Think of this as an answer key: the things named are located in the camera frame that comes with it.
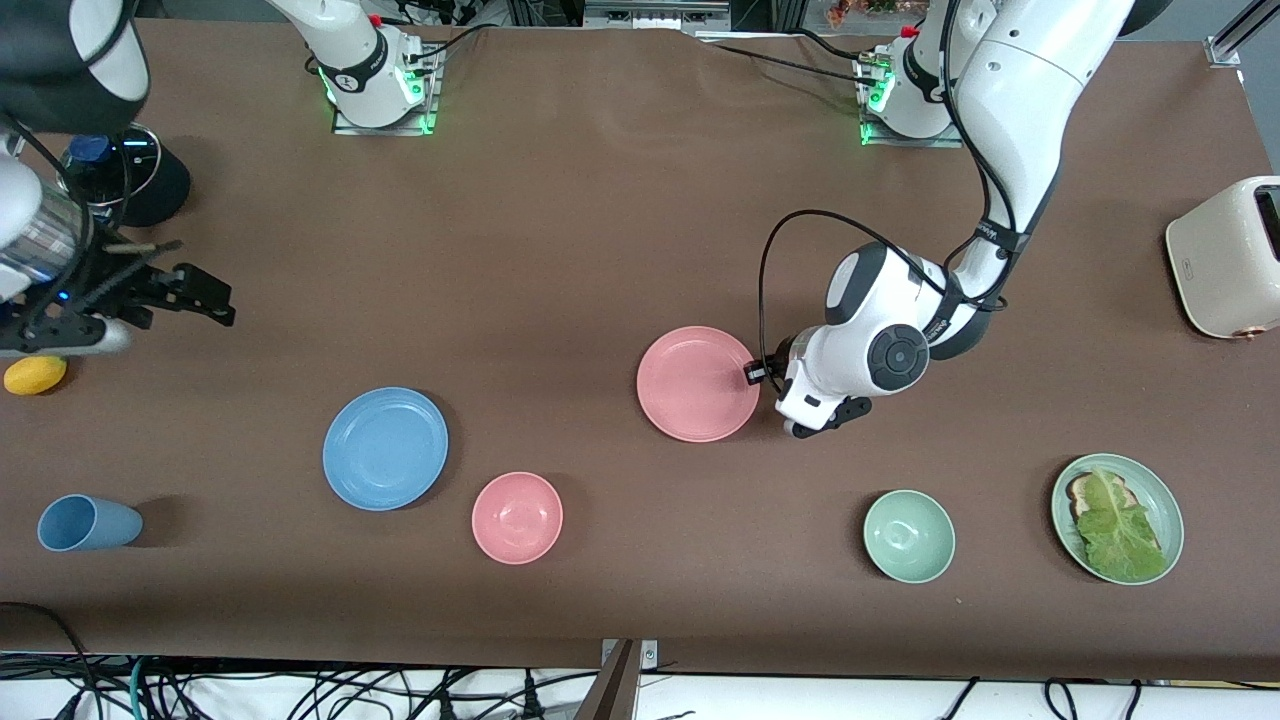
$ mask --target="blue bottle cap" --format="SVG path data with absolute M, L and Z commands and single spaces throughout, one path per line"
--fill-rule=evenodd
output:
M 111 140 L 105 135 L 77 135 L 67 154 L 81 163 L 101 163 L 111 152 Z

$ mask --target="lettuce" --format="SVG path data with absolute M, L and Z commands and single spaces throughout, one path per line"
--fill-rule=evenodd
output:
M 1165 553 L 1142 505 L 1125 507 L 1123 480 L 1106 470 L 1094 470 L 1084 480 L 1089 509 L 1075 521 L 1084 538 L 1089 566 L 1100 575 L 1125 583 L 1149 580 L 1165 571 Z

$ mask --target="toaster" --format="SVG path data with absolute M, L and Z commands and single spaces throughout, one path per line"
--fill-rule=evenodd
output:
M 1280 325 L 1280 177 L 1233 184 L 1165 231 L 1174 282 L 1199 332 L 1252 338 Z

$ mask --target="green led light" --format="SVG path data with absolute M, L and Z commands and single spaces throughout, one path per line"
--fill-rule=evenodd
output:
M 419 129 L 422 131 L 422 135 L 434 135 L 435 133 L 435 119 L 436 119 L 436 111 L 435 110 L 425 113 L 425 114 L 422 114 L 422 117 L 420 117 L 417 119 L 417 127 L 419 127 Z
M 404 79 L 406 77 L 407 77 L 407 73 L 396 73 L 396 79 L 397 79 L 397 82 L 401 83 L 401 90 L 404 91 L 404 100 L 407 100 L 408 102 L 417 102 L 417 97 L 413 97 L 413 96 L 415 95 L 421 95 L 421 90 L 419 87 L 416 87 L 416 86 L 411 90 L 410 86 L 408 86 L 408 82 L 406 82 L 406 79 Z
M 884 73 L 884 81 L 876 83 L 877 92 L 870 96 L 869 106 L 873 113 L 883 113 L 888 105 L 888 94 L 893 91 L 893 73 Z
M 320 74 L 320 82 L 324 83 L 324 96 L 329 99 L 329 104 L 337 105 L 338 101 L 333 97 L 333 87 L 329 86 L 329 78 L 324 77 L 324 73 Z

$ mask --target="plate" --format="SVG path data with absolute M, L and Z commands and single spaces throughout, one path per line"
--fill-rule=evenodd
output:
M 559 538 L 564 507 L 545 478 L 507 473 L 489 482 L 471 509 L 471 533 L 485 555 L 525 565 L 547 555 Z
M 449 430 L 426 396 L 402 387 L 361 395 L 324 439 L 324 474 L 361 510 L 396 510 L 422 496 L 444 469 Z
M 1156 532 L 1160 548 L 1165 552 L 1165 571 L 1149 580 L 1130 583 L 1114 580 L 1098 573 L 1084 557 L 1084 538 L 1075 529 L 1075 518 L 1071 516 L 1071 498 L 1066 495 L 1066 486 L 1080 475 L 1087 475 L 1093 470 L 1107 470 L 1124 478 L 1125 486 L 1133 491 L 1138 502 L 1147 509 L 1147 520 L 1151 529 Z M 1053 495 L 1050 497 L 1050 512 L 1053 518 L 1053 529 L 1062 541 L 1066 552 L 1091 574 L 1117 585 L 1146 585 L 1164 578 L 1174 569 L 1183 555 L 1183 512 L 1174 500 L 1174 493 L 1155 473 L 1137 460 L 1130 460 L 1120 455 L 1101 452 L 1085 455 L 1066 466 L 1053 483 Z
M 716 328 L 687 327 L 658 338 L 640 360 L 636 395 L 659 430 L 685 442 L 716 442 L 751 419 L 760 386 L 746 382 L 751 352 Z
M 956 530 L 938 501 L 914 489 L 882 495 L 863 523 L 867 553 L 886 575 L 928 583 L 946 573 L 956 553 Z

